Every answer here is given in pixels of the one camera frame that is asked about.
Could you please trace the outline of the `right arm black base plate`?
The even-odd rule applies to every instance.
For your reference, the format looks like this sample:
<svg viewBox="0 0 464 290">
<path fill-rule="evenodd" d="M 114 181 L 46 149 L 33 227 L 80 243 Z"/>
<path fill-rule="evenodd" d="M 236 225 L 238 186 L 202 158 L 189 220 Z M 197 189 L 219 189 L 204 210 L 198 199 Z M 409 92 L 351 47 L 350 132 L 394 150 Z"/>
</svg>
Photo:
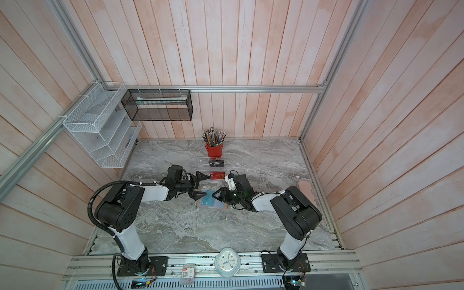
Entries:
<svg viewBox="0 0 464 290">
<path fill-rule="evenodd" d="M 300 253 L 293 260 L 288 260 L 283 254 L 261 253 L 262 269 L 264 273 L 309 273 L 311 266 L 307 254 Z"/>
</svg>

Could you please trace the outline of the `green circuit board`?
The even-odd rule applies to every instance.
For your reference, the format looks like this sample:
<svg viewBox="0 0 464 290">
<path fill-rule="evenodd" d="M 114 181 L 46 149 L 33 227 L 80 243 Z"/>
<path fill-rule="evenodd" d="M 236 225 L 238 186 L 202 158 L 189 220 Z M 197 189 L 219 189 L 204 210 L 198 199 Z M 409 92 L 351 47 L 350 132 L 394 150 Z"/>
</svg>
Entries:
<svg viewBox="0 0 464 290">
<path fill-rule="evenodd" d="M 282 277 L 282 287 L 284 290 L 299 290 L 305 285 L 306 282 L 300 275 L 284 275 Z"/>
</svg>

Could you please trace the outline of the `bundle of coloured pencils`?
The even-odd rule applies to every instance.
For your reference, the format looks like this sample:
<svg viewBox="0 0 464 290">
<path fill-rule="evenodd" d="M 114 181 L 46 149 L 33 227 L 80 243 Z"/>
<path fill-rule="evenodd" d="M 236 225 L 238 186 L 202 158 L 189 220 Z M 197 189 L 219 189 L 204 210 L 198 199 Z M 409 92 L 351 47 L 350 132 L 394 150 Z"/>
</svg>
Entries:
<svg viewBox="0 0 464 290">
<path fill-rule="evenodd" d="M 203 140 L 205 141 L 206 145 L 210 147 L 221 146 L 225 140 L 225 137 L 226 134 L 224 131 L 216 130 L 213 127 L 203 131 Z"/>
</svg>

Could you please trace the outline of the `clear acrylic organizer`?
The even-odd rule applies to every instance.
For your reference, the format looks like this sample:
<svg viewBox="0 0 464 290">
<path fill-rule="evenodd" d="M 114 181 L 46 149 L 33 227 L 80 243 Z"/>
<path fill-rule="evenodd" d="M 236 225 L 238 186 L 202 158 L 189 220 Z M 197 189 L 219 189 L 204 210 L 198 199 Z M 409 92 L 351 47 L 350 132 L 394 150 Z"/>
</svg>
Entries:
<svg viewBox="0 0 464 290">
<path fill-rule="evenodd" d="M 224 171 L 226 173 L 226 166 L 224 167 L 216 167 L 216 168 L 211 168 L 209 167 L 209 161 L 210 160 L 218 160 L 223 158 L 209 158 L 209 157 L 196 157 L 192 159 L 192 169 L 194 171 L 200 171 L 203 174 L 210 175 L 210 172 L 219 172 L 219 171 Z"/>
</svg>

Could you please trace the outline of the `red pencil cup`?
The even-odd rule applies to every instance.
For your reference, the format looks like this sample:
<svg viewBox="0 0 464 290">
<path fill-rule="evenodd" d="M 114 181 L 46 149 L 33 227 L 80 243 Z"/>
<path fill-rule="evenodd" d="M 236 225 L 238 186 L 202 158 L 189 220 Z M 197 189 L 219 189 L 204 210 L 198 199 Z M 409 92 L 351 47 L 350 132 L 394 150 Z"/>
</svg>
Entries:
<svg viewBox="0 0 464 290">
<path fill-rule="evenodd" d="M 210 146 L 208 144 L 205 145 L 207 155 L 209 158 L 221 158 L 222 157 L 222 148 L 223 145 L 218 145 L 218 146 Z"/>
</svg>

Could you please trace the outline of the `red credit card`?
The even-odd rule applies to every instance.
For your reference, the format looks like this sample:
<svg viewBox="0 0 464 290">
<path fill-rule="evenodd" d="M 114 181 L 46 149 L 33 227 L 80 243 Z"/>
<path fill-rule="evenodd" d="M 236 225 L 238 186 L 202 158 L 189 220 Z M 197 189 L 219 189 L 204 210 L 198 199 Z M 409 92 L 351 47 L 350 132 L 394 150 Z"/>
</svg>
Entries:
<svg viewBox="0 0 464 290">
<path fill-rule="evenodd" d="M 219 172 L 210 172 L 210 179 L 211 180 L 223 180 L 226 174 L 224 171 Z"/>
</svg>

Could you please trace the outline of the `white analog clock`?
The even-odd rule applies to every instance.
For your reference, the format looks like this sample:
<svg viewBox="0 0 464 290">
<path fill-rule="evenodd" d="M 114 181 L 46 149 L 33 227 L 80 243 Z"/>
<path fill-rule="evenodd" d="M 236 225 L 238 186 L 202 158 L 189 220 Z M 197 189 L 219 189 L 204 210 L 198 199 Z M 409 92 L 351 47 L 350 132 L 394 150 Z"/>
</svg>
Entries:
<svg viewBox="0 0 464 290">
<path fill-rule="evenodd" d="M 214 259 L 216 271 L 225 279 L 232 278 L 240 269 L 241 259 L 232 248 L 224 248 Z"/>
</svg>

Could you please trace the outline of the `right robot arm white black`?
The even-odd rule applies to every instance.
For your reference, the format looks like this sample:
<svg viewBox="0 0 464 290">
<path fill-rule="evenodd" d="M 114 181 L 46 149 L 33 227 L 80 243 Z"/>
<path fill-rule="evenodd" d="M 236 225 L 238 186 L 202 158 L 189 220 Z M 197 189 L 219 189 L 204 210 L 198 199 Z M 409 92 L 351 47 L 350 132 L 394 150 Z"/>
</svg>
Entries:
<svg viewBox="0 0 464 290">
<path fill-rule="evenodd" d="M 212 197 L 233 207 L 239 205 L 240 210 L 276 213 L 286 230 L 277 253 L 286 262 L 295 260 L 311 232 L 322 221 L 321 212 L 314 203 L 296 186 L 280 192 L 256 192 L 245 174 L 228 174 L 225 181 L 227 187 L 220 188 Z"/>
</svg>

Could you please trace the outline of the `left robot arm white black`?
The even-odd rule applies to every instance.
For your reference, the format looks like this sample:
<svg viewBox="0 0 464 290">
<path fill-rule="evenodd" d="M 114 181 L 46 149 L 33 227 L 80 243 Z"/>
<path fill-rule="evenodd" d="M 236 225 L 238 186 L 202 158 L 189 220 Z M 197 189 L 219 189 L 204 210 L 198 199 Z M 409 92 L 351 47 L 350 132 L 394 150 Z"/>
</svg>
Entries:
<svg viewBox="0 0 464 290">
<path fill-rule="evenodd" d="M 88 204 L 91 222 L 116 241 L 121 254 L 129 261 L 137 261 L 146 251 L 133 223 L 142 203 L 170 201 L 187 193 L 194 200 L 206 193 L 198 190 L 199 183 L 210 176 L 201 172 L 190 174 L 182 166 L 172 165 L 161 181 L 113 181 L 101 186 Z"/>
</svg>

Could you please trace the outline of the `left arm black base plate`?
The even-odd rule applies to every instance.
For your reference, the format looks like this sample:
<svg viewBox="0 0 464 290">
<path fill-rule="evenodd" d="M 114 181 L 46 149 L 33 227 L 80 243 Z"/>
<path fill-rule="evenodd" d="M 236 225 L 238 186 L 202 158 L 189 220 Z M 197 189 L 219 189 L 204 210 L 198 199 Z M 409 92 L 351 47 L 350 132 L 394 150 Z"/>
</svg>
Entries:
<svg viewBox="0 0 464 290">
<path fill-rule="evenodd" d="M 122 257 L 117 275 L 118 277 L 164 276 L 166 274 L 167 262 L 167 256 L 141 256 L 137 261 Z"/>
</svg>

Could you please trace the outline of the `teal credit card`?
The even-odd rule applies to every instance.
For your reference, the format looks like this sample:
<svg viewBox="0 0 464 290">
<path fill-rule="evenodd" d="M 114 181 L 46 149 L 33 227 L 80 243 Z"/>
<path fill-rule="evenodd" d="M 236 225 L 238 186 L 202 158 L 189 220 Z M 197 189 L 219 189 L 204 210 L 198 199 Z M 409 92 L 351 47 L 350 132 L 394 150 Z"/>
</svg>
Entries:
<svg viewBox="0 0 464 290">
<path fill-rule="evenodd" d="M 205 196 L 203 196 L 200 201 L 199 205 L 203 207 L 213 207 L 215 204 L 215 199 L 212 197 L 212 192 L 208 191 Z"/>
</svg>

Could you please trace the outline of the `small red white box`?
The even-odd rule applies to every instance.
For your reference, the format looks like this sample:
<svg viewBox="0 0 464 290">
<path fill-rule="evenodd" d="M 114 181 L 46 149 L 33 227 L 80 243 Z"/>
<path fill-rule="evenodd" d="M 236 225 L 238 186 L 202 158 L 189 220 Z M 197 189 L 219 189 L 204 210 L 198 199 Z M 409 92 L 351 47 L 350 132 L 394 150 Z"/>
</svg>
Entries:
<svg viewBox="0 0 464 290">
<path fill-rule="evenodd" d="M 195 281 L 195 269 L 196 265 L 192 263 L 184 264 L 181 272 L 180 284 L 184 286 L 190 286 Z"/>
</svg>

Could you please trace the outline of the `left blue circuit board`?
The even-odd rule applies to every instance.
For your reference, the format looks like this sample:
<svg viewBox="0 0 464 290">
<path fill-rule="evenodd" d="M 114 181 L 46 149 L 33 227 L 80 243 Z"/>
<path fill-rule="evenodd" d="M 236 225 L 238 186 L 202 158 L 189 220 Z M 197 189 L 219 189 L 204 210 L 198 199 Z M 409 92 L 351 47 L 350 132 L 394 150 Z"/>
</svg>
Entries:
<svg viewBox="0 0 464 290">
<path fill-rule="evenodd" d="M 146 289 L 151 284 L 148 279 L 134 279 L 131 281 L 130 288 L 135 289 Z"/>
</svg>

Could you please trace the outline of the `aluminium frame rail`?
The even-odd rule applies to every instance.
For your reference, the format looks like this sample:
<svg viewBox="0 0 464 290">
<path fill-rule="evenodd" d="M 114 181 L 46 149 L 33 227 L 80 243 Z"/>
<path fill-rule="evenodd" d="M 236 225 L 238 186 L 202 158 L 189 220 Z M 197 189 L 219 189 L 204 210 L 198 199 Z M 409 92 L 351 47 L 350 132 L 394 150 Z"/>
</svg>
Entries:
<svg viewBox="0 0 464 290">
<path fill-rule="evenodd" d="M 322 93 L 324 85 L 171 85 L 136 86 L 124 85 L 126 89 L 173 89 L 189 90 L 191 93 Z"/>
</svg>

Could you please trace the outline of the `pink case on table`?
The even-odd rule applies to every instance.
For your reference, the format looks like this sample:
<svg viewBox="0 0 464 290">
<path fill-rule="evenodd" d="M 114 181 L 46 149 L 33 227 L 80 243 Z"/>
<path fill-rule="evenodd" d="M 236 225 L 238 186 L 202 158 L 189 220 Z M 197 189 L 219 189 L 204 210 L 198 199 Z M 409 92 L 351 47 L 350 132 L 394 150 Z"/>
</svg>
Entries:
<svg viewBox="0 0 464 290">
<path fill-rule="evenodd" d="M 317 205 L 315 195 L 312 190 L 312 185 L 309 181 L 299 181 L 297 188 L 303 193 L 303 195 L 314 205 Z"/>
</svg>

